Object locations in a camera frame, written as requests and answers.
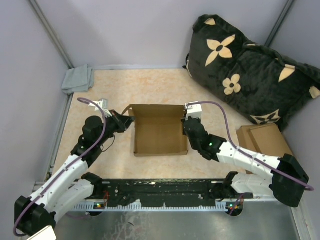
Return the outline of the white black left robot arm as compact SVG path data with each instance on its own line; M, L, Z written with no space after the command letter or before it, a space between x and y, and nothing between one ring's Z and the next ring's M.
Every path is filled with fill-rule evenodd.
M82 135L62 167L29 197L14 204L15 236L32 236L46 226L56 226L72 207L87 198L103 195L103 179L87 170L102 154L104 143L116 133L124 133L135 121L110 110L109 116L90 116Z

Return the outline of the brown cardboard box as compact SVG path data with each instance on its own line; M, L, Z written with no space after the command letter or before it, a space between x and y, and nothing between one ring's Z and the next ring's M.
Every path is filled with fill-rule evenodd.
M122 112L134 117L135 157L184 156L188 138L183 135L183 105L130 104Z

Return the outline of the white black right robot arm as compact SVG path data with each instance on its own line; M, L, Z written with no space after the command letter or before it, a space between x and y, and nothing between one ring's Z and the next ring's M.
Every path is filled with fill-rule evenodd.
M225 138L209 134L197 118L183 120L182 129L191 148L204 159L231 164L250 172L228 175L222 189L226 197L251 193L273 196L292 208L299 206L308 188L309 177L294 156L269 156L236 146Z

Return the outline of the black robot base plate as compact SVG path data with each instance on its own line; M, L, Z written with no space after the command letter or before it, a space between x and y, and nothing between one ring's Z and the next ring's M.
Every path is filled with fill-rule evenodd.
M143 207L213 207L227 202L232 209L240 194L223 179L103 179L87 202L106 206L127 206L141 202Z

